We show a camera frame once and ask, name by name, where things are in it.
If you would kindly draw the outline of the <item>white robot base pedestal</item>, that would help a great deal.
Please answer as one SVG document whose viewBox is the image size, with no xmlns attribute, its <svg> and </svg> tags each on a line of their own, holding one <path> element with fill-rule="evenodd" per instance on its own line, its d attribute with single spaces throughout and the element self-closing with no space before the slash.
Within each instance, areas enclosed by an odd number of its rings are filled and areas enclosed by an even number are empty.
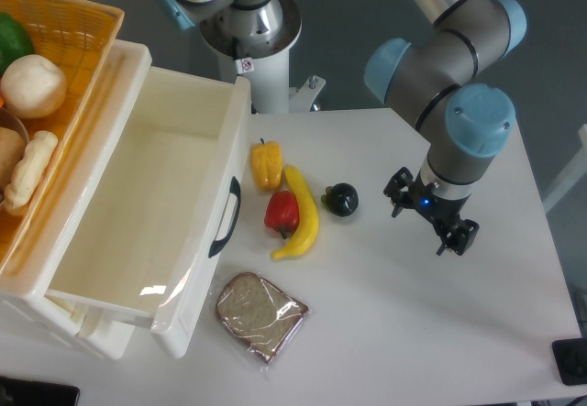
<svg viewBox="0 0 587 406">
<path fill-rule="evenodd" d="M 216 54 L 220 79 L 249 80 L 251 102 L 260 114 L 313 112 L 326 80 L 310 75 L 300 87 L 290 84 L 290 51 L 302 32 L 294 0 L 269 0 L 253 8 L 229 6 L 199 23 Z"/>
</svg>

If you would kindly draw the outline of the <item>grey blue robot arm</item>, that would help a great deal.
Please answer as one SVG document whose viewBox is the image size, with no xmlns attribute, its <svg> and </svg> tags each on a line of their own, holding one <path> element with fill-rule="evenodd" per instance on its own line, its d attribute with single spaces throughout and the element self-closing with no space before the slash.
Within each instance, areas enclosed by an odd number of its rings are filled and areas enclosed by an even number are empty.
<svg viewBox="0 0 587 406">
<path fill-rule="evenodd" d="M 289 52 L 302 29 L 293 0 L 159 0 L 181 29 L 198 27 L 215 52 L 222 78 L 244 77 L 253 108 L 289 113 L 311 104 L 289 85 Z M 393 209 L 412 209 L 432 224 L 443 249 L 463 254 L 478 225 L 460 216 L 515 124 L 501 90 L 475 76 L 504 58 L 526 33 L 515 0 L 415 0 L 435 29 L 426 44 L 393 38 L 370 57 L 363 80 L 430 145 L 417 174 L 398 170 L 385 187 Z"/>
</svg>

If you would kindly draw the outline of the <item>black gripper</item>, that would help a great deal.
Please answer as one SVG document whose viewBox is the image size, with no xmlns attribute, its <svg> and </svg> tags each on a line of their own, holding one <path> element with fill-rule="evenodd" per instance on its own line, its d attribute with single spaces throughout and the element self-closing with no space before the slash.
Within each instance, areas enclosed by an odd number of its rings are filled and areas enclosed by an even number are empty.
<svg viewBox="0 0 587 406">
<path fill-rule="evenodd" d="M 445 250 L 462 256 L 473 244 L 480 226 L 473 220 L 460 219 L 460 211 L 469 199 L 468 185 L 442 180 L 430 167 L 422 167 L 414 183 L 411 171 L 402 167 L 388 181 L 383 194 L 393 206 L 392 218 L 404 209 L 413 209 L 415 204 L 416 211 L 434 226 L 441 240 L 438 256 Z"/>
</svg>

